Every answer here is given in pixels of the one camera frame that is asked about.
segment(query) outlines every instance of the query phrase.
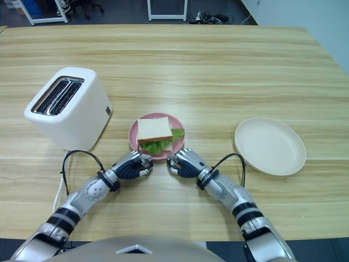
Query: pink plate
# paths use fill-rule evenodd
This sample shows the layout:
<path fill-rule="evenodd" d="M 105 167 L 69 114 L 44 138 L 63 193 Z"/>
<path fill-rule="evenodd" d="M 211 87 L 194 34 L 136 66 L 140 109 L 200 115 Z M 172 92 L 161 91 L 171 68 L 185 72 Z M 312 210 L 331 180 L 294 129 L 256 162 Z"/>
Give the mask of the pink plate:
<path fill-rule="evenodd" d="M 142 116 L 140 118 L 160 118 L 167 116 L 169 118 L 169 123 L 171 128 L 183 128 L 182 124 L 175 117 L 165 114 L 165 113 L 152 113 L 149 115 Z M 137 142 L 137 133 L 138 133 L 138 123 L 134 122 L 129 130 L 129 143 L 133 150 L 139 150 L 139 145 Z M 179 139 L 177 142 L 172 143 L 172 154 L 177 153 L 184 145 L 184 137 Z M 142 153 L 149 154 L 148 151 L 141 150 Z M 162 154 L 153 155 L 153 160 L 165 159 L 169 154 L 168 151 L 163 152 Z"/>

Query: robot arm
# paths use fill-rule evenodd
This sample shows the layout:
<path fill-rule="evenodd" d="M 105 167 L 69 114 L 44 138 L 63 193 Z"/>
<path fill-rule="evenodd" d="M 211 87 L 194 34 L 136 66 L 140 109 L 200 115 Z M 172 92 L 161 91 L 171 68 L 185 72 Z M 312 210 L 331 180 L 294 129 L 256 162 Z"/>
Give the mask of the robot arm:
<path fill-rule="evenodd" d="M 151 156 L 132 151 L 104 173 L 97 172 L 79 190 L 68 195 L 46 223 L 17 249 L 11 260 L 43 261 L 56 255 L 87 211 L 103 200 L 109 191 L 120 189 L 118 179 L 135 179 L 148 174 L 152 168 Z"/>
<path fill-rule="evenodd" d="M 294 261 L 287 243 L 255 204 L 251 194 L 218 170 L 211 171 L 193 150 L 182 149 L 167 157 L 171 172 L 181 177 L 197 177 L 197 184 L 234 215 L 245 240 L 248 262 Z"/>

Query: white toaster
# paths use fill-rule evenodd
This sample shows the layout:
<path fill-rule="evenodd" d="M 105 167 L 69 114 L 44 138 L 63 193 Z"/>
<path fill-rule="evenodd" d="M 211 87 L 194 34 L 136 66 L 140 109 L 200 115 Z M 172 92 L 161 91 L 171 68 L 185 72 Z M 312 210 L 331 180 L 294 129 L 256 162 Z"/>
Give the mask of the white toaster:
<path fill-rule="evenodd" d="M 24 115 L 58 147 L 89 150 L 112 110 L 95 71 L 66 67 L 37 93 Z"/>

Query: beige plate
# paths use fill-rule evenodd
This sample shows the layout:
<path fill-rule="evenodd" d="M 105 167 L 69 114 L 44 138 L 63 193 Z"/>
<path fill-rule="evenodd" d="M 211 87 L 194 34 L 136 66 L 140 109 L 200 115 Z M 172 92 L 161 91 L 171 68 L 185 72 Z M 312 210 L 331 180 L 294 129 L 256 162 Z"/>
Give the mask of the beige plate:
<path fill-rule="evenodd" d="M 305 164 L 305 146 L 287 125 L 266 117 L 243 121 L 235 131 L 235 147 L 260 172 L 287 176 Z"/>

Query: lettuce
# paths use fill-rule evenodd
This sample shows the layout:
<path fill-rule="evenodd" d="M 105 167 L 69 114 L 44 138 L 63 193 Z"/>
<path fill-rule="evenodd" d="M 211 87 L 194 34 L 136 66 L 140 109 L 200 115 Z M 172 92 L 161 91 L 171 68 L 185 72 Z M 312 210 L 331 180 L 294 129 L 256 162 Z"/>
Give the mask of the lettuce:
<path fill-rule="evenodd" d="M 140 144 L 143 150 L 148 151 L 149 154 L 161 154 L 170 143 L 177 142 L 184 136 L 184 129 L 171 129 L 172 139 L 171 140 L 162 140 L 154 141 L 148 143 Z"/>

